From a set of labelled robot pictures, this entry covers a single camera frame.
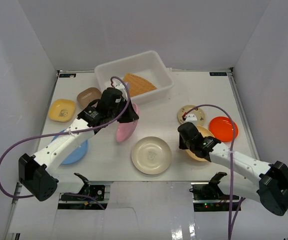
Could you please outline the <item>pink round plate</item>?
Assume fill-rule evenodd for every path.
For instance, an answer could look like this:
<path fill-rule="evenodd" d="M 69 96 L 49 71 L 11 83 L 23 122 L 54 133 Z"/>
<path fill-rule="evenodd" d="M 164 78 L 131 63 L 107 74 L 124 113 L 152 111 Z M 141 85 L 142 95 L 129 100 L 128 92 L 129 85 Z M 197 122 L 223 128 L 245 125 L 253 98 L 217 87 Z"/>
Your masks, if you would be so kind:
<path fill-rule="evenodd" d="M 134 133 L 138 124 L 138 120 L 128 123 L 120 123 L 116 132 L 116 141 L 122 143 L 129 139 Z"/>

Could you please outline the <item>tan round plate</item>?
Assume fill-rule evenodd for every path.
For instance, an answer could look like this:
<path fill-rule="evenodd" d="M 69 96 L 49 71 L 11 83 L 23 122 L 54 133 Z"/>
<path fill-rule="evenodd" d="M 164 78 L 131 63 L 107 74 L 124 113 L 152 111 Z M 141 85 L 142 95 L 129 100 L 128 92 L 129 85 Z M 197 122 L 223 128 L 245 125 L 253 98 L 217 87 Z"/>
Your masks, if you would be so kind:
<path fill-rule="evenodd" d="M 203 126 L 198 125 L 197 126 L 197 130 L 199 131 L 199 133 L 202 134 L 203 137 L 214 137 L 214 135 L 206 128 L 204 128 Z M 193 152 L 191 152 L 190 150 L 186 149 L 185 150 L 186 153 L 194 160 L 199 161 L 199 162 L 206 162 L 207 160 L 204 158 L 200 158 L 197 157 Z"/>

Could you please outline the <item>woven bamboo fan tray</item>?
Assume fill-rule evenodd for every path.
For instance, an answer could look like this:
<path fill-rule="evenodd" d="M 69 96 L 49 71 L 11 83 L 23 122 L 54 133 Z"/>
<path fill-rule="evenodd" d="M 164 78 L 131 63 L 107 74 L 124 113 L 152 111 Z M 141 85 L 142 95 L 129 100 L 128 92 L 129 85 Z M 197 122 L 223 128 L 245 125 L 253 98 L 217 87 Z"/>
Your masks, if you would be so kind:
<path fill-rule="evenodd" d="M 142 95 L 157 89 L 148 80 L 131 73 L 127 73 L 123 80 L 129 85 L 129 92 L 131 97 Z"/>

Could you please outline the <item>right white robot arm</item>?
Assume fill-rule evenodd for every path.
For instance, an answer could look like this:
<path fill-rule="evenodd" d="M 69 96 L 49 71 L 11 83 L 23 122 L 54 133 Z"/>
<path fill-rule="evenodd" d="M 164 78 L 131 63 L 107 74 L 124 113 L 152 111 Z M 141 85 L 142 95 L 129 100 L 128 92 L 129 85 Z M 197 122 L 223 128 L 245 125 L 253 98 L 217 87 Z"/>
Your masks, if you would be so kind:
<path fill-rule="evenodd" d="M 204 186 L 194 186 L 190 192 L 198 198 L 219 200 L 234 194 L 261 203 L 268 211 L 283 216 L 288 210 L 288 167 L 277 161 L 269 163 L 251 158 L 237 151 L 215 137 L 204 137 L 191 122 L 177 128 L 179 148 L 190 150 L 195 156 L 219 164 L 238 173 L 243 178 L 235 182 L 224 182 L 226 172 L 216 173 Z"/>

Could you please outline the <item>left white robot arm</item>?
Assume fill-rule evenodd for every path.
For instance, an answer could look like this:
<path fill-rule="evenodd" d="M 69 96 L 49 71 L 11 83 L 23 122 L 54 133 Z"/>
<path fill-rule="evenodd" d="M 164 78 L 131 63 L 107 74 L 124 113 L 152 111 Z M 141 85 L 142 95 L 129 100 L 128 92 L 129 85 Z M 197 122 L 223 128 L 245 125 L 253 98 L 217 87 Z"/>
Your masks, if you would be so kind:
<path fill-rule="evenodd" d="M 53 174 L 62 162 L 83 142 L 102 128 L 117 121 L 130 123 L 139 119 L 134 110 L 127 86 L 109 87 L 95 101 L 82 110 L 72 124 L 57 138 L 33 155 L 23 154 L 18 160 L 20 183 L 40 202 L 50 198 L 57 189 Z"/>

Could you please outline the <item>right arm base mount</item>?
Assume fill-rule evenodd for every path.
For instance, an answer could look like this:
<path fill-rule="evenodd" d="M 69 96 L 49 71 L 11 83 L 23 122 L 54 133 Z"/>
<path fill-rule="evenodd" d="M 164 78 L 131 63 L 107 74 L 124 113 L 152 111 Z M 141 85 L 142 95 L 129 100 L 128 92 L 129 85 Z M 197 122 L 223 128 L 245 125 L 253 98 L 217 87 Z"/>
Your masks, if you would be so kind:
<path fill-rule="evenodd" d="M 227 173 L 218 172 L 210 181 L 192 182 L 189 192 L 193 197 L 194 212 L 228 212 L 229 195 L 223 193 L 219 188 L 222 178 Z"/>

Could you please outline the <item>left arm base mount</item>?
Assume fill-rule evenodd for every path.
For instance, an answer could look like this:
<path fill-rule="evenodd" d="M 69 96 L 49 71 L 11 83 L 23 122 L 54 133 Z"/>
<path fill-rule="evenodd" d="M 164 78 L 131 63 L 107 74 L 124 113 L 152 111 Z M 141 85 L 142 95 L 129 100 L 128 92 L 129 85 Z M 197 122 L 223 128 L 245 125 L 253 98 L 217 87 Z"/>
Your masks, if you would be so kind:
<path fill-rule="evenodd" d="M 79 173 L 74 173 L 80 178 L 83 186 L 78 193 L 73 195 L 62 194 L 59 199 L 58 209 L 62 210 L 105 210 L 105 185 L 93 185 Z"/>

